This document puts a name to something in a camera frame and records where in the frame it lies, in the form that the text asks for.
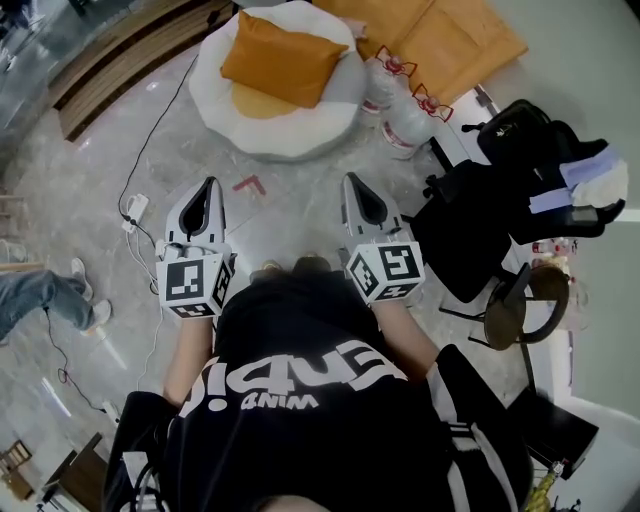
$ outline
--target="red tape mark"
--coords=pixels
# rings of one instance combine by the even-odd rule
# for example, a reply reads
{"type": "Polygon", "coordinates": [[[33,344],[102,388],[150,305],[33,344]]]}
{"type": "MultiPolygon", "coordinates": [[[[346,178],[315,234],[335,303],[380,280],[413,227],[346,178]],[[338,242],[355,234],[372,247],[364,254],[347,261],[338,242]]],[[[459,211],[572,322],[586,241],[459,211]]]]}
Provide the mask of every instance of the red tape mark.
{"type": "Polygon", "coordinates": [[[267,191],[264,189],[264,187],[262,186],[262,183],[260,183],[260,180],[255,174],[249,176],[246,180],[238,183],[237,185],[234,185],[233,190],[237,192],[241,188],[244,188],[247,185],[251,185],[252,183],[255,185],[255,187],[258,189],[258,192],[260,192],[261,195],[263,196],[267,195],[267,191]]]}

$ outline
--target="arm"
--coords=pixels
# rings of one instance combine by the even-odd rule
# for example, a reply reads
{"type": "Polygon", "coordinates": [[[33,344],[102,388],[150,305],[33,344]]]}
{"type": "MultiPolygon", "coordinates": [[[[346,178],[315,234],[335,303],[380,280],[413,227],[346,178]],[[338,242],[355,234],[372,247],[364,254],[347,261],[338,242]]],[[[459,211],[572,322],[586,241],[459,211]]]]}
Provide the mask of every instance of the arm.
{"type": "Polygon", "coordinates": [[[440,350],[409,313],[402,301],[374,302],[371,310],[400,369],[412,381],[425,379],[440,350]]]}
{"type": "Polygon", "coordinates": [[[181,407],[204,365],[211,359],[213,327],[211,318],[183,321],[178,345],[164,379],[164,398],[181,407]]]}

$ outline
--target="black backpack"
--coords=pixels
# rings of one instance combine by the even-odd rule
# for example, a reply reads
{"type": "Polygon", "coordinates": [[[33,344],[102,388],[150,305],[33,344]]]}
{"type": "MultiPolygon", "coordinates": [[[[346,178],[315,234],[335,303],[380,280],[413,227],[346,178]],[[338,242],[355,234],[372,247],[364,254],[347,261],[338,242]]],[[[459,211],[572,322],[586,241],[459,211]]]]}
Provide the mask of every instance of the black backpack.
{"type": "Polygon", "coordinates": [[[499,167],[535,167],[548,161],[546,139],[549,116],[527,100],[517,100],[491,121],[463,125],[467,133],[479,130],[478,146],[489,161],[499,167]]]}

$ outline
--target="gray tiled floor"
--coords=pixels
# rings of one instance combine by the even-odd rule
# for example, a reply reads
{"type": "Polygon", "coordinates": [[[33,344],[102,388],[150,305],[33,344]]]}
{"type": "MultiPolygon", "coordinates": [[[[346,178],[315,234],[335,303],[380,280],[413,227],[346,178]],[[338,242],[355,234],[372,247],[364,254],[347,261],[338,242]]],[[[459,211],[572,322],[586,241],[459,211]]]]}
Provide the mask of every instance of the gray tiled floor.
{"type": "MultiPolygon", "coordinates": [[[[158,303],[128,253],[116,199],[135,154],[196,51],[177,57],[139,83],[76,144],[62,140],[57,114],[47,112],[24,140],[5,177],[6,186],[26,198],[17,212],[17,228],[33,257],[65,274],[70,259],[80,256],[97,298],[113,303],[112,321],[93,338],[82,337],[53,317],[53,335],[70,357],[69,371],[96,405],[111,400],[122,407],[152,347],[158,303]]],[[[422,153],[418,173],[416,162],[393,162],[381,156],[378,142],[372,129],[358,127],[344,145],[313,162],[256,162],[213,142],[185,87],[151,139],[125,199],[134,193],[149,197],[142,223],[161,237],[173,202],[197,180],[216,176],[225,196],[228,241],[239,253],[232,282],[238,290],[265,259],[289,265],[313,250],[337,265],[335,250],[346,236],[340,224],[338,186],[347,171],[378,179],[403,211],[417,211],[424,202],[423,179],[431,172],[424,170],[425,163],[433,165],[429,154],[422,153]],[[253,187],[233,191],[233,185],[254,174],[264,185],[265,196],[253,187]]],[[[153,253],[144,238],[141,246],[151,262],[153,253]]],[[[459,345],[500,398],[513,399],[525,383],[519,350],[498,353],[467,342],[469,325],[438,313],[444,296],[443,286],[427,268],[423,298],[413,309],[418,321],[438,345],[459,345]]],[[[0,444],[13,431],[38,453],[32,480],[47,477],[65,455],[65,447],[81,446],[96,431],[106,435],[101,447],[106,455],[114,432],[108,420],[91,411],[73,388],[58,382],[61,356],[50,346],[45,327],[44,314],[34,312],[11,334],[9,346],[0,348],[0,410],[4,411],[0,444]],[[43,378],[71,416],[45,391],[43,378]]],[[[175,323],[165,319],[142,389],[161,389],[176,334],[175,323]]]]}

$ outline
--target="wooden bench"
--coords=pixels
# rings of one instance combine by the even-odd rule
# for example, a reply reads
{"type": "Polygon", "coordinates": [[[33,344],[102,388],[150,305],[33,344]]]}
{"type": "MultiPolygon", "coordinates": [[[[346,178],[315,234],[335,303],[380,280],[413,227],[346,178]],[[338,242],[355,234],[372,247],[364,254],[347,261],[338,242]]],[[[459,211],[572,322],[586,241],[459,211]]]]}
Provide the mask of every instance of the wooden bench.
{"type": "Polygon", "coordinates": [[[151,71],[202,41],[231,17],[222,0],[158,0],[87,46],[50,84],[62,132],[74,141],[151,71]],[[210,26],[211,13],[220,11],[210,26]]]}

